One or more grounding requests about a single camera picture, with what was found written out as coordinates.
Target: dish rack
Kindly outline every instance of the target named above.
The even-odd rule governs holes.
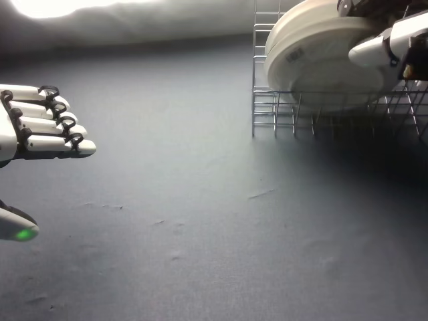
[[[333,136],[341,130],[368,130],[373,136],[380,131],[392,132],[398,135],[405,130],[413,131],[423,142],[424,134],[428,132],[428,88],[417,88],[415,82],[402,81],[393,91],[383,93],[346,93],[346,92],[279,92],[269,88],[265,78],[263,64],[265,62],[265,43],[269,32],[276,22],[293,7],[290,0],[266,0],[254,2],[253,28],[253,92],[252,92],[252,134],[257,127],[273,128],[276,136],[278,128],[291,128],[294,135],[305,130],[316,136],[322,130],[332,131]],[[296,102],[286,102],[285,96],[297,97]],[[316,104],[309,97],[325,97]],[[352,110],[348,102],[361,101],[361,98],[351,97],[364,95],[365,104]],[[335,104],[328,101],[335,97]],[[323,107],[329,105],[338,112],[331,114],[323,112]]]

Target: wire dish rack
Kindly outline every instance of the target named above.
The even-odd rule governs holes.
[[[401,82],[391,92],[278,92],[271,90],[265,78],[265,43],[276,22],[301,2],[290,0],[255,0],[253,29],[253,93],[252,93],[252,134],[255,128],[273,128],[276,136],[278,128],[291,128],[293,134],[301,130],[312,131],[316,136],[321,130],[331,130],[333,136],[341,130],[364,129],[373,136],[380,131],[394,135],[412,130],[420,141],[428,132],[428,88],[421,88],[414,82]],[[294,102],[287,102],[288,96]],[[361,101],[352,108],[350,102]],[[326,111],[334,108],[334,114]]]

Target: gray fabric surface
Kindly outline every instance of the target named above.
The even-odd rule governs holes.
[[[252,138],[248,38],[8,66],[3,83],[60,87],[98,151],[0,171],[0,198],[41,228],[0,243],[0,320],[427,315],[421,159]]]

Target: bright light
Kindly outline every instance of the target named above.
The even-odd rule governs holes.
[[[16,9],[31,18],[54,18],[76,10],[106,7],[115,3],[142,3],[152,0],[11,0]]]

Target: white plate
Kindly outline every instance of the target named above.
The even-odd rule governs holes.
[[[266,41],[265,55],[287,34],[337,17],[337,0],[306,0],[299,3],[287,11],[272,28]]]
[[[293,92],[282,95],[290,102],[298,101],[297,92],[301,91],[355,94],[392,90],[398,83],[395,69],[364,68],[352,64],[348,58],[350,48],[378,32],[378,25],[359,17],[334,18],[297,30],[278,42],[267,55],[265,70],[269,86]],[[349,95],[344,108],[354,108],[368,99],[367,95]],[[341,110],[343,100],[344,96],[333,94],[302,96],[303,105],[329,103],[323,107],[327,112]]]

